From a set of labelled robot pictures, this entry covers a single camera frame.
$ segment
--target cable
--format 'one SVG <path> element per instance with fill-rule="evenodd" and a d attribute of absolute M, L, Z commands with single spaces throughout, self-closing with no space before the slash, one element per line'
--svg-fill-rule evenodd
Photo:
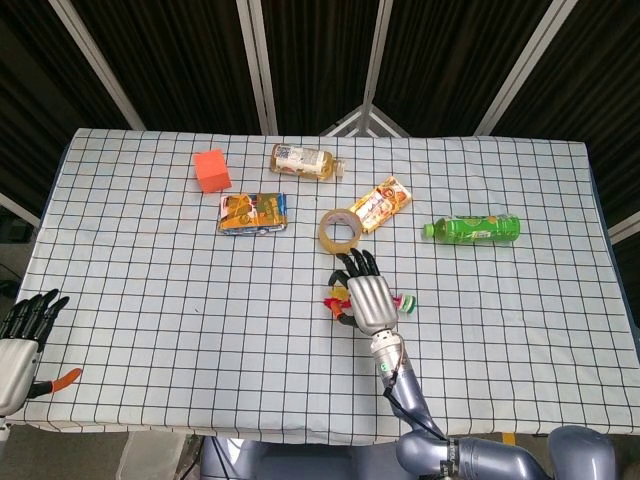
<path fill-rule="evenodd" d="M 213 448 L 216 449 L 216 454 L 218 455 L 218 460 L 220 461 L 220 465 L 222 466 L 222 471 L 224 472 L 224 478 L 227 480 L 231 480 L 229 474 L 227 473 L 227 467 L 224 466 L 224 460 L 222 459 L 222 455 L 220 454 L 220 450 L 218 450 L 218 437 L 211 437 L 211 443 L 213 443 Z"/>
<path fill-rule="evenodd" d="M 398 401 L 398 399 L 393 396 L 393 394 L 391 393 L 391 390 L 392 390 L 392 387 L 387 387 L 387 388 L 384 389 L 384 393 L 382 394 L 383 397 L 385 397 L 387 400 L 389 400 L 389 402 L 391 402 L 391 405 L 396 407 L 409 420 L 411 420 L 412 422 L 417 423 L 418 425 L 420 425 L 423 429 L 425 429 L 431 435 L 436 437 L 438 440 L 442 440 L 443 442 L 446 442 L 448 440 L 447 437 L 444 437 L 444 436 L 440 435 L 438 432 L 436 432 L 435 430 L 433 430 L 432 428 L 427 427 L 424 423 L 422 423 L 420 420 L 418 420 L 412 413 L 409 413 L 408 411 L 406 411 L 404 409 L 404 407 L 402 405 L 400 405 L 400 402 Z"/>
<path fill-rule="evenodd" d="M 200 442 L 200 446 L 198 447 L 198 452 L 196 453 L 196 456 L 193 457 L 193 462 L 191 463 L 191 465 L 189 465 L 189 468 L 187 468 L 187 471 L 182 474 L 182 476 L 180 477 L 180 480 L 185 480 L 191 473 L 191 470 L 193 470 L 193 467 L 195 467 L 196 464 L 200 461 L 200 454 L 202 453 L 203 445 L 204 445 L 204 440 Z"/>
<path fill-rule="evenodd" d="M 11 270 L 9 267 L 7 267 L 5 264 L 0 263 L 0 267 L 4 268 L 6 271 L 11 272 L 13 275 L 15 275 L 15 277 L 18 280 L 22 280 L 22 277 L 20 275 L 18 275 L 16 272 L 14 272 L 13 270 Z"/>

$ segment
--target orange block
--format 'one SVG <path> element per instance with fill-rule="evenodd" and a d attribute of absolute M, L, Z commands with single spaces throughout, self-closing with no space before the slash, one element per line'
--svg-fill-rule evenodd
<path fill-rule="evenodd" d="M 217 192 L 231 186 L 229 170 L 224 161 L 222 150 L 196 153 L 194 155 L 196 177 L 204 193 Z"/>

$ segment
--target tape roll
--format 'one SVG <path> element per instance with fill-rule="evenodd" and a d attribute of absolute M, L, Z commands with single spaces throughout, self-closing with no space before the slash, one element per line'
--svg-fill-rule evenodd
<path fill-rule="evenodd" d="M 327 225 L 333 225 L 334 223 L 344 223 L 351 227 L 353 230 L 353 238 L 348 242 L 334 242 L 327 236 Z M 355 247 L 362 235 L 362 222 L 351 210 L 346 208 L 337 208 L 324 214 L 320 221 L 318 238 L 320 243 L 329 253 L 349 253 L 349 249 Z"/>

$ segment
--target table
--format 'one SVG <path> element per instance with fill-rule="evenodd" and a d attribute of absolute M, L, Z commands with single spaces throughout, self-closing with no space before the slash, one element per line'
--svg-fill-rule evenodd
<path fill-rule="evenodd" d="M 272 145 L 346 160 L 341 182 L 280 176 Z M 221 148 L 229 192 L 284 192 L 287 230 L 216 234 L 192 153 Z M 146 428 L 368 444 L 406 431 L 380 396 L 369 340 L 323 306 L 336 260 L 316 228 L 394 174 L 413 202 L 363 237 L 419 307 L 399 332 L 449 434 L 640 431 L 640 370 L 586 149 L 511 138 L 370 139 L 79 130 L 21 297 L 71 297 L 38 379 L 80 382 L 13 420 L 63 431 Z M 510 212 L 514 245 L 421 239 L 442 216 Z"/>

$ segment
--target green bottle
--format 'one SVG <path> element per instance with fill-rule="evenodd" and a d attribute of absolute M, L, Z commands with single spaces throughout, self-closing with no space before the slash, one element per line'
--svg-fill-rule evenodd
<path fill-rule="evenodd" d="M 445 217 L 424 226 L 425 237 L 443 243 L 477 241 L 512 242 L 520 235 L 520 220 L 515 215 L 489 217 Z"/>

